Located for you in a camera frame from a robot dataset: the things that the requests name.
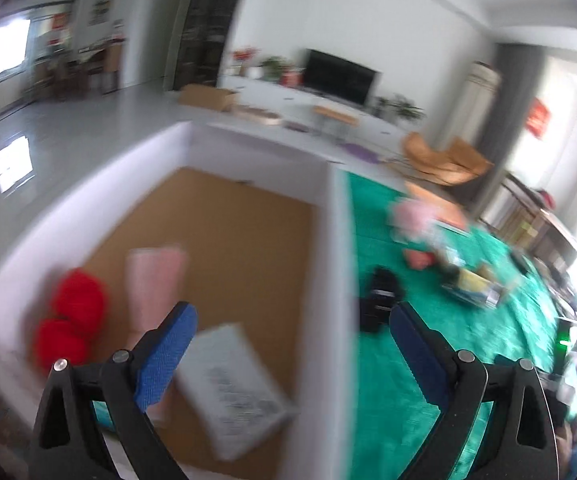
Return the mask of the red yarn ball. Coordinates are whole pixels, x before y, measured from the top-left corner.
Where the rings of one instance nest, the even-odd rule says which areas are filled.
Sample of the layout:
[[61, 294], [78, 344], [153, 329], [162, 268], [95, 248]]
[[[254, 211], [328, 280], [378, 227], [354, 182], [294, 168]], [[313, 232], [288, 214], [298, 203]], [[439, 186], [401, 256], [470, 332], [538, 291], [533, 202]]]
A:
[[102, 333], [108, 298], [98, 279], [75, 268], [58, 283], [50, 301], [52, 313], [67, 321], [83, 338], [93, 340]]
[[82, 365], [89, 362], [91, 354], [89, 341], [66, 318], [43, 320], [34, 336], [32, 350], [38, 367], [44, 374], [48, 374], [54, 363], [60, 359]]

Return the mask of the yellow blue snack bag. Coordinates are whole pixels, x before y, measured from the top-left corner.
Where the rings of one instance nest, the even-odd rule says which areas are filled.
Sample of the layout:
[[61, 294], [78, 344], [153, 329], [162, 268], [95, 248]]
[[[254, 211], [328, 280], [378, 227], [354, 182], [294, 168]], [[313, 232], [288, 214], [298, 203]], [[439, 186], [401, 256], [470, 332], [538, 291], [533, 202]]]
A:
[[488, 263], [476, 269], [459, 266], [442, 283], [442, 289], [462, 304], [482, 309], [497, 310], [511, 293], [523, 284], [523, 274], [516, 273], [502, 281]]

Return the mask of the black yarn bundle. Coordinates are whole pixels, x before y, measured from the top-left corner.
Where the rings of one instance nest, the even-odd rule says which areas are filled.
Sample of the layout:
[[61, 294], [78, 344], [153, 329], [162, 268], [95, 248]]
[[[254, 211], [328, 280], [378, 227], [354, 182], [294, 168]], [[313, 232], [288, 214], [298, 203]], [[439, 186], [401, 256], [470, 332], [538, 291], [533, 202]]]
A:
[[384, 266], [375, 266], [369, 288], [360, 299], [361, 332], [375, 334], [389, 323], [393, 307], [405, 299], [405, 290], [398, 276]]

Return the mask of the red snack packet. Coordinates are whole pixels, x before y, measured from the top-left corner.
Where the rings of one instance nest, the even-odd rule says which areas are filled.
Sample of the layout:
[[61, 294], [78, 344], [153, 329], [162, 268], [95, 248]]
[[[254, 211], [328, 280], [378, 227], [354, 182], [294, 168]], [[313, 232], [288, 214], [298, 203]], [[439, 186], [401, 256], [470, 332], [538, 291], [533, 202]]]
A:
[[415, 271], [422, 271], [437, 264], [437, 256], [428, 250], [405, 248], [402, 255], [407, 266]]

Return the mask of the wooden dining chair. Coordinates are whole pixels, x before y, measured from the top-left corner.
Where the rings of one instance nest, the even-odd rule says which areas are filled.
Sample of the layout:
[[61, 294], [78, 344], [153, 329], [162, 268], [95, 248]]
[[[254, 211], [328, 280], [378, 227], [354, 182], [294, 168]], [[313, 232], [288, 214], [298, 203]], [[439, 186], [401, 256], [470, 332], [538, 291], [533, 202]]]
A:
[[478, 220], [506, 244], [567, 272], [577, 260], [577, 240], [553, 213], [546, 196], [506, 171]]

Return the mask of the orange book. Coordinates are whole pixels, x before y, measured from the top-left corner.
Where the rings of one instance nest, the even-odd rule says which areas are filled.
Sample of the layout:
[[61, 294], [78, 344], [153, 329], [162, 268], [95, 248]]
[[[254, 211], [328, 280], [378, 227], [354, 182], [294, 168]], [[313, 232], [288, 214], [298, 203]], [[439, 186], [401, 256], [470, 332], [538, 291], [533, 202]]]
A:
[[413, 182], [405, 181], [404, 185], [407, 189], [407, 194], [429, 205], [435, 211], [437, 221], [441, 226], [445, 226], [455, 232], [466, 233], [468, 231], [468, 221], [463, 209], [458, 204], [451, 202], [451, 200], [446, 200]]

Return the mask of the pink mesh bath pouf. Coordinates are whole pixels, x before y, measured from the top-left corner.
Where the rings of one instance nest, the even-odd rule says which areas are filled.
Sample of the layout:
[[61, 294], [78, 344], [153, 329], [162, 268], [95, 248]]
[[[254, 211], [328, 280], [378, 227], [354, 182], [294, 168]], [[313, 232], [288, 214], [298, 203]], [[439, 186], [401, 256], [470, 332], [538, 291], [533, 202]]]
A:
[[391, 237], [395, 242], [438, 242], [438, 210], [417, 198], [405, 198], [392, 203], [389, 209]]

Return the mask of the orange lounge chair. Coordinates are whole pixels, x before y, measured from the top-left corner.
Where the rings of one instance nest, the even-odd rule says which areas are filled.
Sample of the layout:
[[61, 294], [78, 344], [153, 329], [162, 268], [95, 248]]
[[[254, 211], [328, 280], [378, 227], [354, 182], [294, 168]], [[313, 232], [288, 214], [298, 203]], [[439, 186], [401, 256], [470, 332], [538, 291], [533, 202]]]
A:
[[493, 163], [461, 138], [454, 138], [443, 151], [436, 151], [418, 132], [410, 132], [402, 142], [405, 161], [421, 179], [451, 186], [471, 182], [486, 174]]

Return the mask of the potted green plant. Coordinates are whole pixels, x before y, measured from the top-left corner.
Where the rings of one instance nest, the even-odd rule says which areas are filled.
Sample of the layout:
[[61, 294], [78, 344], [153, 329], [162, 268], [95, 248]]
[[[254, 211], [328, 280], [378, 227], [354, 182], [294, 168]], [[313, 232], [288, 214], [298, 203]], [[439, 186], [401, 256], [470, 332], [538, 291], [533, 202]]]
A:
[[412, 100], [409, 100], [401, 94], [395, 94], [391, 98], [381, 96], [376, 100], [375, 116], [392, 124], [399, 122], [410, 122], [417, 124], [426, 118], [422, 107], [417, 106]]

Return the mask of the small wooden bench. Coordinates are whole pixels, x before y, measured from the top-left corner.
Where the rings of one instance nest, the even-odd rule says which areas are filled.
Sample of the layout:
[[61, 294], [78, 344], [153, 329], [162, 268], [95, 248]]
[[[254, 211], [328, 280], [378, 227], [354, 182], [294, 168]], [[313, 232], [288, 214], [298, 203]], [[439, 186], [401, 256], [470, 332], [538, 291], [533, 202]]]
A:
[[352, 130], [360, 124], [357, 116], [324, 105], [314, 105], [312, 113], [314, 115], [314, 132], [318, 136], [328, 134], [337, 143], [347, 142]]

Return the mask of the brown cardboard box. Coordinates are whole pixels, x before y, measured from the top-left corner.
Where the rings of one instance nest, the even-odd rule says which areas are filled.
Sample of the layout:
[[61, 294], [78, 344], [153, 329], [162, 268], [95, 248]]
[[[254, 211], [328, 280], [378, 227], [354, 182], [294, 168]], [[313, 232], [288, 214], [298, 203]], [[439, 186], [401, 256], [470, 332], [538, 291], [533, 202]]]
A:
[[215, 112], [230, 112], [238, 104], [238, 92], [204, 84], [187, 84], [181, 90], [178, 103]]

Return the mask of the white tv cabinet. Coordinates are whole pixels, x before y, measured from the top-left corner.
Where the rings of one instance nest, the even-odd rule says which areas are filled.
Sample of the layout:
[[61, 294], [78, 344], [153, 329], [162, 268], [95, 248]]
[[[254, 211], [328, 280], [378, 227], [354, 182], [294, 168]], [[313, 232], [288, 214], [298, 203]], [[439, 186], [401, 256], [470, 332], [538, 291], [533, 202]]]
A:
[[219, 88], [238, 92], [241, 104], [278, 113], [287, 122], [298, 122], [313, 133], [334, 136], [339, 142], [365, 145], [375, 151], [399, 152], [407, 135], [368, 112], [274, 82], [240, 76], [221, 76]]

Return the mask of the dark bookshelf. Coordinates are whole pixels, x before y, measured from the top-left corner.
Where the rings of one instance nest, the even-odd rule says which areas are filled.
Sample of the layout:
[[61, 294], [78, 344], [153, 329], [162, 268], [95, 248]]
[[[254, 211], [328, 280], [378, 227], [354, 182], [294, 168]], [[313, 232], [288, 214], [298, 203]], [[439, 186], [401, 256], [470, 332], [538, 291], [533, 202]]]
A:
[[172, 89], [217, 84], [238, 0], [190, 0], [185, 12]]

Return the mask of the black television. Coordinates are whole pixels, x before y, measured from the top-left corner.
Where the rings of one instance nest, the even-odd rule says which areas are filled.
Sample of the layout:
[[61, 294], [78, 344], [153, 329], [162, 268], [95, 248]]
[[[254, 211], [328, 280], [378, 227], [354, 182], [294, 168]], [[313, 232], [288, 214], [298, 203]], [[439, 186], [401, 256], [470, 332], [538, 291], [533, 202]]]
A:
[[302, 71], [302, 85], [323, 96], [364, 106], [379, 73], [369, 67], [319, 50], [309, 49]]

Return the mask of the red flower vase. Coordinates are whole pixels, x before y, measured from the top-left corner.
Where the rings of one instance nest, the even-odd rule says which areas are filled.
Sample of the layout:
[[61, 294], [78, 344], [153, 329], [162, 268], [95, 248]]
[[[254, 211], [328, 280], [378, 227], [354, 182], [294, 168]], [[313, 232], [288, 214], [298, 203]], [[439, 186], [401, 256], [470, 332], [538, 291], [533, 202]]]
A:
[[232, 72], [235, 76], [246, 77], [249, 66], [253, 64], [259, 50], [255, 47], [235, 49], [231, 53]]

